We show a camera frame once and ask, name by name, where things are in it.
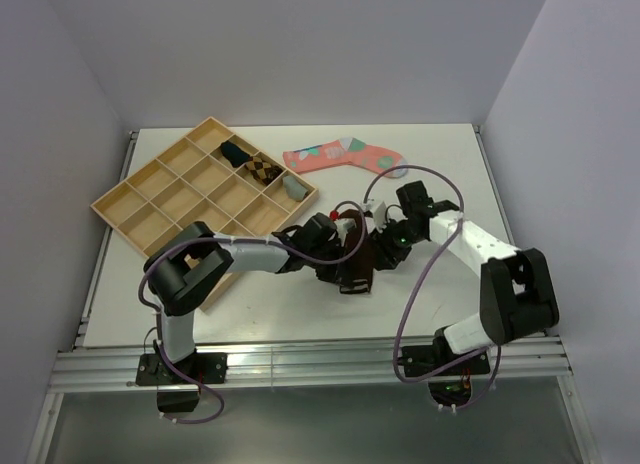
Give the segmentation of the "brown striped sock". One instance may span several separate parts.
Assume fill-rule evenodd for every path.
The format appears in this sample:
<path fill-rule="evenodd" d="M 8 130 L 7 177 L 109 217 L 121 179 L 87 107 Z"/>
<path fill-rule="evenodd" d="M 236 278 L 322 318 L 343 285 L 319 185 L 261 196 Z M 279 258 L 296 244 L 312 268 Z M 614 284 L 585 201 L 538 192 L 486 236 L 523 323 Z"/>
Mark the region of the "brown striped sock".
<path fill-rule="evenodd" d="M 349 260 L 338 265 L 339 291 L 346 295 L 368 294 L 373 284 L 374 251 L 368 242 L 367 225 L 362 223 L 361 216 L 355 209 L 341 212 L 339 218 L 351 219 L 355 224 L 344 238 L 344 254 L 349 254 L 356 247 L 362 233 L 365 236 L 357 252 Z"/>

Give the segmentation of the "grey sock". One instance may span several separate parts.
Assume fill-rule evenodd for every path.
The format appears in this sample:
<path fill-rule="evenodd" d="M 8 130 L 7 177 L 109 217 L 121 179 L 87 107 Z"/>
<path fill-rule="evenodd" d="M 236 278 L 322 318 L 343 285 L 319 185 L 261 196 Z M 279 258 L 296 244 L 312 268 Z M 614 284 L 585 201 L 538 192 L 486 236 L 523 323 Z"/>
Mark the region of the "grey sock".
<path fill-rule="evenodd" d="M 295 202 L 302 202 L 308 195 L 308 189 L 294 176 L 287 175 L 282 179 L 287 196 Z"/>

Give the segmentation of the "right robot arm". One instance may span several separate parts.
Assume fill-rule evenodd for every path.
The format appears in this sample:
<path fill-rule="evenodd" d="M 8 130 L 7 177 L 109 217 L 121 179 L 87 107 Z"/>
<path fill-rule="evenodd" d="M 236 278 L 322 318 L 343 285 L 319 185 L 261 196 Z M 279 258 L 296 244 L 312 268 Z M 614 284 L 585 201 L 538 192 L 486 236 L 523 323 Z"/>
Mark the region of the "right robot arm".
<path fill-rule="evenodd" d="M 377 270 L 396 268 L 422 241 L 451 252 L 479 278 L 478 311 L 436 332 L 435 367 L 452 374 L 468 353 L 507 344 L 551 328 L 559 308 L 544 254 L 519 249 L 464 218 L 449 200 L 431 198 L 424 184 L 411 182 L 396 191 L 403 218 L 387 216 L 383 203 L 369 204 L 375 230 L 369 234 Z"/>

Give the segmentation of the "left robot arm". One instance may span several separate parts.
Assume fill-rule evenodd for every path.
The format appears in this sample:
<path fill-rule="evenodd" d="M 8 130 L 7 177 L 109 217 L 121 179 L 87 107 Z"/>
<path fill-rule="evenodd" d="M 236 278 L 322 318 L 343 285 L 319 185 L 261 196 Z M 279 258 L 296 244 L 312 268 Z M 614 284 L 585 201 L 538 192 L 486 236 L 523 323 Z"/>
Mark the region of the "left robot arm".
<path fill-rule="evenodd" d="M 264 236 L 229 235 L 196 221 L 156 251 L 143 266 L 142 304 L 156 313 L 159 372 L 183 383 L 195 370 L 195 311 L 219 282 L 233 274 L 285 274 L 304 267 L 331 276 L 347 253 L 335 223 L 316 214 L 304 225 Z"/>

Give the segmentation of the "brown argyle rolled sock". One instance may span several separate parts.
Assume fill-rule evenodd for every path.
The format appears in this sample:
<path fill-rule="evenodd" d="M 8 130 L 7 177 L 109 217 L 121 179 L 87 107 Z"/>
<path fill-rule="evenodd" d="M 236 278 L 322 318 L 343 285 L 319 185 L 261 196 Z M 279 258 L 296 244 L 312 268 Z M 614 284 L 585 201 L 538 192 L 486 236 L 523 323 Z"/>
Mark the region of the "brown argyle rolled sock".
<path fill-rule="evenodd" d="M 255 181 L 264 186 L 270 185 L 283 173 L 283 169 L 280 166 L 258 156 L 251 156 L 243 166 Z"/>

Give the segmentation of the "pink patterned sock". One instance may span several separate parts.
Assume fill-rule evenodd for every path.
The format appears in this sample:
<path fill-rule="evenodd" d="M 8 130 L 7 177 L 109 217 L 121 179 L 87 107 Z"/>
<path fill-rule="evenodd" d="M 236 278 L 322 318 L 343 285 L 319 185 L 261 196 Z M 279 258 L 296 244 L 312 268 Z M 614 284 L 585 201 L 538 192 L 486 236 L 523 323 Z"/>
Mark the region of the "pink patterned sock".
<path fill-rule="evenodd" d="M 355 137 L 285 151 L 282 158 L 289 169 L 299 174 L 352 166 L 380 175 L 385 170 L 407 164 L 407 160 L 400 153 L 366 144 Z"/>

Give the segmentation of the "dark blue rolled sock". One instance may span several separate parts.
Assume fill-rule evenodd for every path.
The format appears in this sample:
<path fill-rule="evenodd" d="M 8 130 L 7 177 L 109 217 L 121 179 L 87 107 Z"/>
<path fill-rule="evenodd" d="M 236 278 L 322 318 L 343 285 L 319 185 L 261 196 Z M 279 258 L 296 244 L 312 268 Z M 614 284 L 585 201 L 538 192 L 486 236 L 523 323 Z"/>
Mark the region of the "dark blue rolled sock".
<path fill-rule="evenodd" d="M 233 168 L 241 167 L 251 160 L 250 154 L 229 140 L 220 144 L 220 152 Z"/>

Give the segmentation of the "wooden compartment tray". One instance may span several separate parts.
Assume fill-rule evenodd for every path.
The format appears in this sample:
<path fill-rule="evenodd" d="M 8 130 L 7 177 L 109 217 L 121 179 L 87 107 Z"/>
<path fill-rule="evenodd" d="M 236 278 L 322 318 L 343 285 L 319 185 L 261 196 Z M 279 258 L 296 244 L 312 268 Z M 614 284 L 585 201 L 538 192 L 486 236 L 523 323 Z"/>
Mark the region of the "wooden compartment tray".
<path fill-rule="evenodd" d="M 227 140 L 283 173 L 268 186 L 258 183 L 244 166 L 233 168 L 222 156 L 220 144 Z M 299 220 L 319 190 L 285 167 L 282 150 L 269 127 L 227 127 L 214 118 L 193 129 L 133 132 L 120 182 L 92 205 L 111 230 L 95 303 L 135 301 L 146 258 L 194 221 L 214 231 L 260 236 Z M 287 175 L 308 189 L 304 201 L 287 196 Z"/>

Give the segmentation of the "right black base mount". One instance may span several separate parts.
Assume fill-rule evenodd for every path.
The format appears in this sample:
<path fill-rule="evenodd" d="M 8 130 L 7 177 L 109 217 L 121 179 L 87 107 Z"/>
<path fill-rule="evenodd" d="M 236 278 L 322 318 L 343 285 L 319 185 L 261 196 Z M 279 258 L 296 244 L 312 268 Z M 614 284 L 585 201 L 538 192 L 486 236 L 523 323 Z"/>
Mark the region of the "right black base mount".
<path fill-rule="evenodd" d="M 459 355 L 450 351 L 446 341 L 437 338 L 429 345 L 402 346 L 398 364 L 405 378 L 418 378 L 450 364 L 457 358 Z M 429 381 L 429 392 L 438 405 L 462 406 L 471 400 L 472 378 L 488 376 L 490 373 L 489 354 L 484 351 L 436 374 L 436 378 L 446 377 L 446 380 Z"/>

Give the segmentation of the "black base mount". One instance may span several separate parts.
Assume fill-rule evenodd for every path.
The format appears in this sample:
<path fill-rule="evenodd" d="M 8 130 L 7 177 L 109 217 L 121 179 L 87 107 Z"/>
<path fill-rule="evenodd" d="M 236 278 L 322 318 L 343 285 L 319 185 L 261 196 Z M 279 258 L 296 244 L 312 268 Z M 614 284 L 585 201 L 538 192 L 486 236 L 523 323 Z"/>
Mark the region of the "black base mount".
<path fill-rule="evenodd" d="M 224 384 L 228 364 L 226 353 L 198 353 L 195 351 L 173 366 L 182 374 L 199 384 Z M 144 353 L 138 363 L 135 385 L 138 387 L 175 386 L 190 384 L 169 367 L 158 350 L 152 353 Z M 178 415 L 181 417 L 193 412 L 200 402 L 203 391 L 197 388 L 194 391 L 169 391 L 157 390 L 156 403 L 158 410 L 164 414 Z"/>
<path fill-rule="evenodd" d="M 459 355 L 450 351 L 446 341 L 437 338 L 429 345 L 402 346 L 398 364 L 405 378 L 418 378 L 450 364 L 457 358 Z M 488 376 L 490 373 L 489 354 L 484 351 L 436 374 L 436 378 L 446 377 L 446 380 L 429 381 L 429 392 L 438 405 L 462 406 L 471 400 L 472 378 Z"/>

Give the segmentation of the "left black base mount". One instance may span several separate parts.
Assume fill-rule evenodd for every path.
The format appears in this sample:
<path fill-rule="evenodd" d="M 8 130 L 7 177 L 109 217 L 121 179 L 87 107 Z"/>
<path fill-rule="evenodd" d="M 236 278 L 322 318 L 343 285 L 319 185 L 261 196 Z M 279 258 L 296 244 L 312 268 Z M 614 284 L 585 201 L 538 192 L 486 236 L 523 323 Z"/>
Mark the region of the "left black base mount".
<path fill-rule="evenodd" d="M 226 353 L 198 353 L 195 351 L 173 366 L 182 374 L 199 384 L 224 384 L 228 364 Z M 158 350 L 152 353 L 144 353 L 138 363 L 135 385 L 138 387 L 175 386 L 190 384 L 169 367 Z M 169 391 L 157 390 L 156 403 L 158 410 L 164 414 L 178 415 L 181 417 L 193 412 L 200 402 L 203 391 L 197 388 L 194 391 Z"/>

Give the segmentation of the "aluminium frame rail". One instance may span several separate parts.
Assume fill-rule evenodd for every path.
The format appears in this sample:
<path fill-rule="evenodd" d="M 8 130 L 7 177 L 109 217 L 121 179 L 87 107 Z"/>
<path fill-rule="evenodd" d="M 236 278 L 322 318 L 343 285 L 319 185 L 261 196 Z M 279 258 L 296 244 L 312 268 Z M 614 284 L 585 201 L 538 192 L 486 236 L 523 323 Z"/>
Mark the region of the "aluminium frame rail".
<path fill-rule="evenodd" d="M 295 386 L 397 384 L 391 364 L 391 339 L 229 344 L 200 352 L 227 355 L 221 390 Z M 139 386 L 135 378 L 140 347 L 77 349 L 60 353 L 47 391 L 92 393 L 165 390 Z M 572 374 L 558 337 L 534 336 L 503 347 L 498 376 L 507 378 L 565 377 Z"/>

